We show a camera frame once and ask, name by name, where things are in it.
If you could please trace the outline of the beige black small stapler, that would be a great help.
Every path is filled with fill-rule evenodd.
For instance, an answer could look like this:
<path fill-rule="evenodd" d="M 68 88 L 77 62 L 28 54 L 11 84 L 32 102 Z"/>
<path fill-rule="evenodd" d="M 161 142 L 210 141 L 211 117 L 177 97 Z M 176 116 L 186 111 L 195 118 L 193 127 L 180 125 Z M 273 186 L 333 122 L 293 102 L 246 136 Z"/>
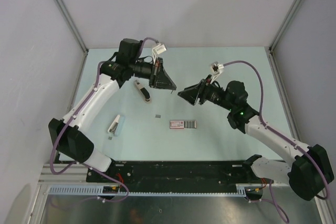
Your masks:
<path fill-rule="evenodd" d="M 149 91 L 145 88 L 145 86 L 138 79 L 134 80 L 134 86 L 139 91 L 144 102 L 151 103 L 152 99 L 151 99 Z"/>

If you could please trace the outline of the red staple box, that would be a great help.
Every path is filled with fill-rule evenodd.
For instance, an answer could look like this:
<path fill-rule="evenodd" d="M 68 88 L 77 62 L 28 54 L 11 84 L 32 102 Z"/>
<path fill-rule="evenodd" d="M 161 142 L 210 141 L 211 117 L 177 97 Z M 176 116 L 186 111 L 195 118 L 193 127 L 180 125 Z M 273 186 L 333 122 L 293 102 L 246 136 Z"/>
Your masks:
<path fill-rule="evenodd" d="M 171 120 L 170 129 L 196 129 L 197 122 L 195 120 Z"/>

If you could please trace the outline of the light blue white stapler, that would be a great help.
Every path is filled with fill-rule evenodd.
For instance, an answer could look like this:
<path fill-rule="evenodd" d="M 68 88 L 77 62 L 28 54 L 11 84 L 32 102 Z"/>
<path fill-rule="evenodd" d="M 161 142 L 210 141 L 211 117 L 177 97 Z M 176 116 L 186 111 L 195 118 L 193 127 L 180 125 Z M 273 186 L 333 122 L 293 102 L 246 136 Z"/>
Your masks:
<path fill-rule="evenodd" d="M 107 132 L 113 136 L 119 136 L 122 131 L 124 121 L 125 116 L 118 114 L 112 121 L 111 125 L 108 127 Z"/>

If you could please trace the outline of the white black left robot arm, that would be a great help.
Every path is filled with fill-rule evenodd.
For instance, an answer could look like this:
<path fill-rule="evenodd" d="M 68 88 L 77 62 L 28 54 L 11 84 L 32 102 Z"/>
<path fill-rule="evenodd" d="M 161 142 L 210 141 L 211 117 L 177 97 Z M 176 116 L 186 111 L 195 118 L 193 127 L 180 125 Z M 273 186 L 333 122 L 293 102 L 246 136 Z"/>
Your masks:
<path fill-rule="evenodd" d="M 98 63 L 95 82 L 79 103 L 62 119 L 52 119 L 48 124 L 52 152 L 60 152 L 72 158 L 74 163 L 98 170 L 98 176 L 105 182 L 112 181 L 116 175 L 116 169 L 111 166 L 112 159 L 97 150 L 86 136 L 105 103 L 132 77 L 147 79 L 151 88 L 176 90 L 160 57 L 166 51 L 165 44 L 152 38 L 155 42 L 152 60 L 146 62 L 141 57 L 148 40 L 123 39 L 110 59 Z"/>

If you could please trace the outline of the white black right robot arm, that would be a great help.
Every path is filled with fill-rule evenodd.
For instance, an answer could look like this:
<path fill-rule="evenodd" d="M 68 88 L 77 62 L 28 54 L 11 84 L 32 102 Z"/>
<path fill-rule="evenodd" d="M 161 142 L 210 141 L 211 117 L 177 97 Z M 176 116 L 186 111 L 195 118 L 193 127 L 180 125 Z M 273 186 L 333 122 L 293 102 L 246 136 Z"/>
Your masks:
<path fill-rule="evenodd" d="M 225 89 L 203 79 L 187 87 L 178 96 L 195 105 L 209 101 L 227 109 L 233 129 L 247 134 L 272 149 L 281 161 L 255 154 L 243 163 L 242 176 L 249 183 L 259 178 L 287 184 L 300 198 L 310 201 L 334 180 L 327 151 L 320 145 L 309 146 L 289 139 L 261 121 L 259 112 L 247 102 L 248 93 L 242 82 L 231 81 Z"/>

